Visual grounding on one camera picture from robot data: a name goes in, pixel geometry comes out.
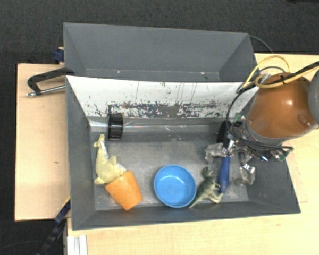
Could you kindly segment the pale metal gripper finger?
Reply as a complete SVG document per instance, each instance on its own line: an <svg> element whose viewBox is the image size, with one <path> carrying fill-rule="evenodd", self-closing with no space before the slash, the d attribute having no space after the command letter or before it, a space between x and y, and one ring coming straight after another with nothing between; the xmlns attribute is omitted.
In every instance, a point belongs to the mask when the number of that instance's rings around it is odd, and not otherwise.
<svg viewBox="0 0 319 255"><path fill-rule="evenodd" d="M255 173L256 173L256 168L254 166L250 166L249 164L243 164L240 167L240 185L253 185L255 181Z"/></svg>
<svg viewBox="0 0 319 255"><path fill-rule="evenodd" d="M211 162L214 157L226 157L228 155L227 148L223 143L209 144L205 149L205 160Z"/></svg>

